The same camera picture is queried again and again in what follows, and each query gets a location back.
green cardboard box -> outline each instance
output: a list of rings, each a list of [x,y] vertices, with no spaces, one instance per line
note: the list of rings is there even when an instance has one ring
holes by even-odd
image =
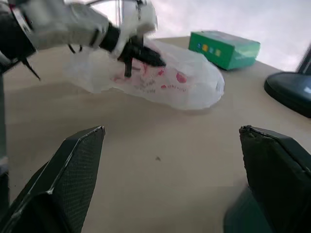
[[[229,70],[254,64],[260,43],[219,31],[192,32],[189,49]]]

white plastic bag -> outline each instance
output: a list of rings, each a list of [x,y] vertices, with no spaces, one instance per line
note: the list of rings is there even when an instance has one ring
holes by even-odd
[[[221,98],[224,79],[204,55],[158,41],[147,41],[147,46],[160,52],[166,67],[134,61],[132,77],[126,78],[123,63],[109,58],[103,50],[84,49],[72,55],[67,76],[92,93],[114,87],[177,109],[209,108]]]

